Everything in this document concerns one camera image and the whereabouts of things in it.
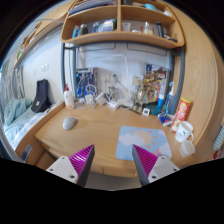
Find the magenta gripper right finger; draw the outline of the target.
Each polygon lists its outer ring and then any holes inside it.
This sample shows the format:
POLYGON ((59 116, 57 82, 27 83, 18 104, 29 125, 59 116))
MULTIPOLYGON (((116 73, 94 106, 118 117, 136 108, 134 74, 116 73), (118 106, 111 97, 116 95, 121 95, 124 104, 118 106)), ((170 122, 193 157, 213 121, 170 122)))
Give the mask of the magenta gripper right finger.
POLYGON ((142 186, 153 183, 179 170, 166 156, 157 157, 137 145, 132 146, 132 156, 142 186))

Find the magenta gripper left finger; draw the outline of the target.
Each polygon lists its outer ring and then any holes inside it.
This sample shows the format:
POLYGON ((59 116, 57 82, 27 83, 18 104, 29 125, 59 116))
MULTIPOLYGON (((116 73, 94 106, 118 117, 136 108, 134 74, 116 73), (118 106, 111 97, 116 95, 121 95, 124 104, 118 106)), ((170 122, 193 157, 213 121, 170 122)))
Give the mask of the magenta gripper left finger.
POLYGON ((47 171, 78 186, 86 185, 95 156, 95 148, 90 145, 70 157, 59 157, 47 171))

